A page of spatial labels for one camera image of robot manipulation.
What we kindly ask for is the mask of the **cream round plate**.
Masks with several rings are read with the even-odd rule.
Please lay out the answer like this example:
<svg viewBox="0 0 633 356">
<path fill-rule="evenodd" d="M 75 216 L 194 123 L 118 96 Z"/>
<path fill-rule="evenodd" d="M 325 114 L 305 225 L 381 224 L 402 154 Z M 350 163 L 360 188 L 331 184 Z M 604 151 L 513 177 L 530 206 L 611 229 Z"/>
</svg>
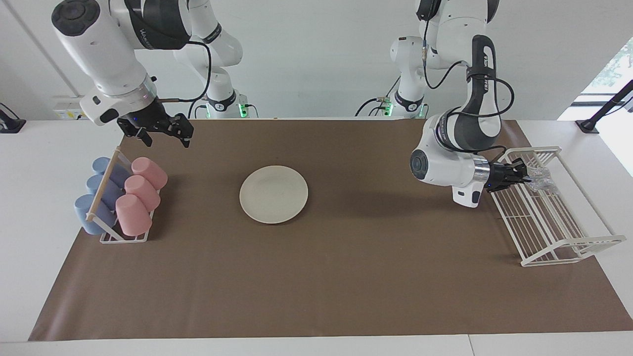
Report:
<svg viewBox="0 0 633 356">
<path fill-rule="evenodd" d="M 307 205 L 307 180 L 292 168 L 269 165 L 252 172 L 240 187 L 239 203 L 254 221 L 279 224 L 292 220 Z"/>
</svg>

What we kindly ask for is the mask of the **cup rack with wooden bar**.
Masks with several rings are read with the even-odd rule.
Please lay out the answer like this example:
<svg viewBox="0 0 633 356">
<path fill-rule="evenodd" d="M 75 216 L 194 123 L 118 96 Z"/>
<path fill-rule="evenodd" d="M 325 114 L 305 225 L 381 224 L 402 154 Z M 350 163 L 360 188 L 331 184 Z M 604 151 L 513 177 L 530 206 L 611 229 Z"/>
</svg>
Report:
<svg viewBox="0 0 633 356">
<path fill-rule="evenodd" d="M 114 149 L 113 155 L 109 158 L 109 164 L 106 167 L 104 172 L 104 178 L 102 178 L 99 183 L 98 189 L 95 192 L 94 198 L 92 200 L 91 206 L 89 210 L 86 212 L 87 223 L 95 223 L 99 226 L 103 233 L 99 235 L 100 243 L 104 245 L 120 245 L 120 244 L 129 244 L 129 243 L 144 243 L 149 239 L 150 231 L 145 232 L 142 236 L 127 236 L 122 234 L 122 228 L 118 224 L 118 217 L 115 211 L 112 211 L 112 216 L 115 217 L 114 223 L 112 226 L 109 226 L 98 214 L 99 207 L 103 204 L 102 197 L 104 196 L 104 192 L 108 187 L 108 180 L 111 177 L 112 172 L 116 165 L 120 165 L 124 167 L 128 172 L 132 172 L 132 163 L 131 161 L 122 153 L 121 147 L 117 146 Z"/>
</svg>

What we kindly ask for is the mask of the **blue plastic cup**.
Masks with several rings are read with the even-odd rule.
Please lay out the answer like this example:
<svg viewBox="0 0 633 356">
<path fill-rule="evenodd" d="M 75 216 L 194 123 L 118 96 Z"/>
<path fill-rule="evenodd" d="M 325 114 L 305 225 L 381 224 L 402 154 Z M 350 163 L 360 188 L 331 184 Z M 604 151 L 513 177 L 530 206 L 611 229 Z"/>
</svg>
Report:
<svg viewBox="0 0 633 356">
<path fill-rule="evenodd" d="M 86 221 L 94 198 L 94 194 L 84 194 L 77 198 L 74 203 L 75 212 L 79 220 L 81 221 L 82 227 L 84 228 L 85 232 L 91 236 L 101 235 L 105 232 L 105 230 L 98 226 L 95 221 Z M 117 223 L 117 217 L 115 216 L 115 214 L 113 214 L 113 212 L 109 210 L 109 208 L 102 201 L 100 201 L 98 204 L 96 215 L 109 227 L 113 227 Z"/>
<path fill-rule="evenodd" d="M 105 172 L 111 163 L 111 159 L 102 156 L 95 159 L 92 163 L 92 170 L 96 174 L 105 175 Z M 120 189 L 124 189 L 125 181 L 131 176 L 129 171 L 125 169 L 121 164 L 116 163 L 113 167 L 113 170 L 109 176 L 109 179 L 113 181 Z"/>
<path fill-rule="evenodd" d="M 101 201 L 108 207 L 109 210 L 116 210 L 116 203 L 118 198 L 124 196 L 124 192 L 109 178 L 104 178 L 104 175 L 97 174 L 90 177 L 86 182 L 86 187 L 89 194 L 96 195 L 102 182 L 105 182 L 104 191 L 101 196 Z"/>
</svg>

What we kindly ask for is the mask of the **pink plastic cup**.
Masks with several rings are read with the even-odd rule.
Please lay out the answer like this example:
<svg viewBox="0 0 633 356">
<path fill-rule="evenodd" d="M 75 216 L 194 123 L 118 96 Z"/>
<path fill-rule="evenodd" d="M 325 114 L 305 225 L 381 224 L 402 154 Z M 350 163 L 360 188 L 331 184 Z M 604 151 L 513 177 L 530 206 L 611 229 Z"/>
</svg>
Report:
<svg viewBox="0 0 633 356">
<path fill-rule="evenodd" d="M 118 221 L 125 236 L 141 236 L 149 232 L 152 220 L 142 201 L 133 194 L 125 194 L 115 204 Z"/>
<path fill-rule="evenodd" d="M 156 191 L 160 191 L 167 185 L 167 173 L 156 162 L 147 157 L 142 156 L 133 160 L 131 169 L 135 175 L 146 178 Z"/>
<path fill-rule="evenodd" d="M 154 186 L 141 175 L 133 175 L 126 179 L 124 189 L 127 194 L 140 199 L 148 212 L 154 211 L 161 203 L 160 194 Z"/>
</svg>

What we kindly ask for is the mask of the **white wall power outlet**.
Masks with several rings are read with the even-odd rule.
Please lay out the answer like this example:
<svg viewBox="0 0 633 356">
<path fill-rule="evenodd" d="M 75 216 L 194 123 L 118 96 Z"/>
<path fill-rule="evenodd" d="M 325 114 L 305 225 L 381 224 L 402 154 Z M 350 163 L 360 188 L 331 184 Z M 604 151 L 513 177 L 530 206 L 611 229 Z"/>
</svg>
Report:
<svg viewBox="0 0 633 356">
<path fill-rule="evenodd" d="M 81 108 L 81 99 L 81 95 L 79 97 L 56 95 L 52 97 L 53 111 L 61 120 L 88 120 L 88 116 Z"/>
</svg>

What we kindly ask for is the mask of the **black table clamp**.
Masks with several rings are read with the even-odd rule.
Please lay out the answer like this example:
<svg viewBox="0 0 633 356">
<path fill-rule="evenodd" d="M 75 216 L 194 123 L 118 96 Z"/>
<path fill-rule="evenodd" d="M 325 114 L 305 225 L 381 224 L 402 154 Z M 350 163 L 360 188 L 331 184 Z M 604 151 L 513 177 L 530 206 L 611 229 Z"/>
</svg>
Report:
<svg viewBox="0 0 633 356">
<path fill-rule="evenodd" d="M 0 134 L 16 134 L 25 126 L 27 120 L 21 119 L 9 106 L 0 102 Z"/>
</svg>

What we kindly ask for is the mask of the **bright window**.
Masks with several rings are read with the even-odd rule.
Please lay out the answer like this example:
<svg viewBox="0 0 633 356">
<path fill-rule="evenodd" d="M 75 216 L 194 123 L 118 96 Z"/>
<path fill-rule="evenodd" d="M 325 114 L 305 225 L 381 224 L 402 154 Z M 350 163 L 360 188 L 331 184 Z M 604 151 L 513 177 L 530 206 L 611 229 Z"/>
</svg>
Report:
<svg viewBox="0 0 633 356">
<path fill-rule="evenodd" d="M 633 38 L 627 41 L 581 94 L 616 94 L 631 79 L 633 79 Z"/>
</svg>

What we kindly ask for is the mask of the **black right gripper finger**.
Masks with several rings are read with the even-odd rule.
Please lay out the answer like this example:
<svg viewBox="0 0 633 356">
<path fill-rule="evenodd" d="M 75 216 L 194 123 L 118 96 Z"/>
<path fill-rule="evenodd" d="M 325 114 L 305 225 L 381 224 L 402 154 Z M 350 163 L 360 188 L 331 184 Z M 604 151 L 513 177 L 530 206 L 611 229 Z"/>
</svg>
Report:
<svg viewBox="0 0 633 356">
<path fill-rule="evenodd" d="M 184 148 L 188 148 L 190 146 L 190 140 L 192 139 L 193 133 L 194 126 L 183 113 L 179 113 L 174 117 L 171 117 L 171 134 L 180 140 Z"/>
<path fill-rule="evenodd" d="M 152 139 L 145 128 L 136 128 L 127 119 L 118 119 L 117 124 L 126 137 L 136 138 L 142 141 L 148 148 L 152 146 Z"/>
</svg>

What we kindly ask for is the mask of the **brown table mat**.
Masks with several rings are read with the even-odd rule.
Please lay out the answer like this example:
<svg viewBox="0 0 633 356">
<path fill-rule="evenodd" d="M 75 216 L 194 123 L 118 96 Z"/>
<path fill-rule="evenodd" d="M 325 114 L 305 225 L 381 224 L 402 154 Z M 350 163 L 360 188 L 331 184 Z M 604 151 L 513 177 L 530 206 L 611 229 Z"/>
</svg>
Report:
<svg viewBox="0 0 633 356">
<path fill-rule="evenodd" d="M 493 199 L 411 175 L 423 120 L 199 120 L 190 148 L 124 138 L 169 178 L 149 239 L 80 231 L 31 341 L 633 330 L 597 259 L 522 267 Z M 307 205 L 264 224 L 259 168 L 298 171 Z"/>
</svg>

